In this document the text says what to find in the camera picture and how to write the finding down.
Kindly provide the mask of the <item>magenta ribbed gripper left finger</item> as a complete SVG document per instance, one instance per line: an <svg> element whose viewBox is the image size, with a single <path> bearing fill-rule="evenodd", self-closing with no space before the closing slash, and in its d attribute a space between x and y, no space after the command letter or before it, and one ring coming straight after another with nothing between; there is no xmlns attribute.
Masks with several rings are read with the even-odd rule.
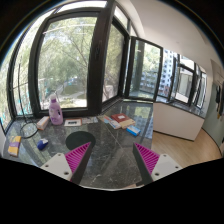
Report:
<svg viewBox="0 0 224 224"><path fill-rule="evenodd" d="M41 169L79 185L91 152L91 143L85 143L66 154L57 153Z"/></svg>

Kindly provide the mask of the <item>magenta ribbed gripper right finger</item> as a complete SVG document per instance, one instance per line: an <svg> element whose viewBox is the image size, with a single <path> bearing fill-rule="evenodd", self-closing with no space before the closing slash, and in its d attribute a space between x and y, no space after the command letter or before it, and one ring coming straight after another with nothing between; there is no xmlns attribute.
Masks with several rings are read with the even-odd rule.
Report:
<svg viewBox="0 0 224 224"><path fill-rule="evenodd" d="M133 144L142 184L147 185L182 169L168 154L158 154L138 143Z"/></svg>

